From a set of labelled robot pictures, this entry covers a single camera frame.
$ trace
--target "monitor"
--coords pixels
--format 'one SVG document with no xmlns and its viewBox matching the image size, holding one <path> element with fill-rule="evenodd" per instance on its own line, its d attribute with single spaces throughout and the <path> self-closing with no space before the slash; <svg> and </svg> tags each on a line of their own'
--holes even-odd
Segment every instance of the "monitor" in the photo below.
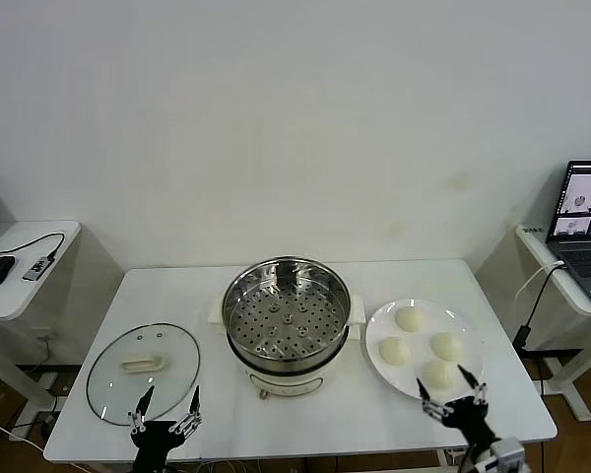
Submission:
<svg viewBox="0 0 591 473">
<path fill-rule="evenodd" d="M 548 232 L 550 240 L 591 239 L 591 161 L 572 161 Z"/>
</svg>

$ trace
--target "black robotic claw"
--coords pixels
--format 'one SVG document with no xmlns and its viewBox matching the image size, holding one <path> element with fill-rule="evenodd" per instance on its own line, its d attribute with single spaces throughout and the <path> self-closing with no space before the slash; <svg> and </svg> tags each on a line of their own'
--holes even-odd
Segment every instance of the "black robotic claw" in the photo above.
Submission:
<svg viewBox="0 0 591 473">
<path fill-rule="evenodd" d="M 489 412 L 489 404 L 485 399 L 487 387 L 485 383 L 480 384 L 472 373 L 461 366 L 458 365 L 458 369 L 475 390 L 474 394 L 440 404 L 431 400 L 423 383 L 416 379 L 423 399 L 423 411 L 444 427 L 459 429 L 468 444 L 481 451 L 497 440 L 485 421 Z"/>
<path fill-rule="evenodd" d="M 151 386 L 138 401 L 136 412 L 129 412 L 129 419 L 133 426 L 131 439 L 138 447 L 138 454 L 133 465 L 134 473 L 163 472 L 168 453 L 183 445 L 201 424 L 199 386 L 195 388 L 188 412 L 177 422 L 144 422 L 153 393 L 154 387 Z"/>
</svg>

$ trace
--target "white table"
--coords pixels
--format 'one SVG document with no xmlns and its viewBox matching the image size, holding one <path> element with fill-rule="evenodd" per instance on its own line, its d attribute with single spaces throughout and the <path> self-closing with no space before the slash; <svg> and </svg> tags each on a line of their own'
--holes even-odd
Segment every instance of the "white table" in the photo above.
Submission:
<svg viewBox="0 0 591 473">
<path fill-rule="evenodd" d="M 42 274 L 37 281 L 26 281 L 22 277 L 43 256 L 47 256 L 61 240 L 60 236 L 46 238 L 38 243 L 12 253 L 16 258 L 7 278 L 0 285 L 0 322 L 13 320 L 25 311 L 34 295 L 66 252 L 75 236 L 79 233 L 79 223 L 74 221 L 56 222 L 13 222 L 0 224 L 0 250 L 15 248 L 51 233 L 62 233 L 63 244 L 55 254 L 55 262 Z M 54 376 L 47 373 L 39 383 L 32 381 L 27 375 L 13 365 L 11 360 L 0 350 L 0 378 L 20 394 L 29 399 L 18 424 L 31 422 L 36 412 L 50 410 L 54 397 L 45 390 L 50 387 Z M 26 434 L 28 428 L 14 430 L 14 434 Z"/>
<path fill-rule="evenodd" d="M 542 225 L 519 225 L 517 236 L 528 248 L 532 256 L 540 265 L 546 265 L 557 260 L 556 256 L 545 244 L 547 228 Z M 552 281 L 569 303 L 578 313 L 591 317 L 591 300 L 582 288 L 573 280 L 567 271 L 555 271 Z M 586 341 L 586 348 L 569 363 L 563 366 L 557 358 L 545 358 L 546 365 L 552 377 L 544 383 L 546 395 L 562 395 L 571 408 L 575 418 L 580 421 L 591 421 L 591 411 L 575 388 L 573 382 L 591 368 L 591 336 Z M 536 381 L 537 389 L 541 391 L 541 382 Z"/>
<path fill-rule="evenodd" d="M 401 298 L 428 299 L 463 314 L 486 346 L 484 380 L 488 421 L 501 437 L 550 439 L 552 417 L 466 263 L 461 260 L 330 264 L 370 316 Z M 256 458 L 374 453 L 463 445 L 459 432 L 426 416 L 420 402 L 379 378 L 363 357 L 361 341 L 347 342 L 338 376 L 311 394 L 261 400 L 245 378 L 226 338 L 209 324 L 215 300 L 240 267 L 142 269 L 128 272 L 46 445 L 53 462 L 130 462 L 136 448 L 128 428 L 102 422 L 85 392 L 90 368 L 115 338 L 138 325 L 168 322 L 190 331 L 202 354 L 199 373 L 203 424 L 169 459 Z M 190 393 L 165 417 L 178 418 Z"/>
</svg>

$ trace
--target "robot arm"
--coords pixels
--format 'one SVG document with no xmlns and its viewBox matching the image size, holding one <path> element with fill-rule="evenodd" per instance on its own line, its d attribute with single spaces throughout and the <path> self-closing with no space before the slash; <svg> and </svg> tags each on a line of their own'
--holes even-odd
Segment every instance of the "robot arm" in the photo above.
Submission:
<svg viewBox="0 0 591 473">
<path fill-rule="evenodd" d="M 444 427 L 459 429 L 469 444 L 460 472 L 529 473 L 521 443 L 517 439 L 499 439 L 486 423 L 489 412 L 486 384 L 479 384 L 470 372 L 459 365 L 458 369 L 474 389 L 473 395 L 440 404 L 431 399 L 419 379 L 417 382 L 423 410 Z"/>
<path fill-rule="evenodd" d="M 164 472 L 168 453 L 184 444 L 201 424 L 199 413 L 199 386 L 195 388 L 188 412 L 177 422 L 147 421 L 145 414 L 151 402 L 154 387 L 140 398 L 136 412 L 129 412 L 129 420 L 133 426 L 131 439 L 138 447 L 138 454 L 133 465 L 133 473 Z"/>
</svg>

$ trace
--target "steamed bun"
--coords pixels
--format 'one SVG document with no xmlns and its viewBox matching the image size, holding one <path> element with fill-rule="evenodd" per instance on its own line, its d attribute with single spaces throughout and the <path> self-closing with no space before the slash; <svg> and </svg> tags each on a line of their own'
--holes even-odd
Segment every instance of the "steamed bun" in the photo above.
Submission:
<svg viewBox="0 0 591 473">
<path fill-rule="evenodd" d="M 436 360 L 429 362 L 423 368 L 423 380 L 429 387 L 444 389 L 451 387 L 454 380 L 452 365 Z"/>
<path fill-rule="evenodd" d="M 397 337 L 390 337 L 378 345 L 378 353 L 381 354 L 385 363 L 400 367 L 409 362 L 412 352 L 405 340 Z"/>
<path fill-rule="evenodd" d="M 431 338 L 433 352 L 447 362 L 458 362 L 462 358 L 464 345 L 452 332 L 445 332 Z"/>
<path fill-rule="evenodd" d="M 401 307 L 396 311 L 396 323 L 406 332 L 423 328 L 423 313 L 416 307 Z"/>
</svg>

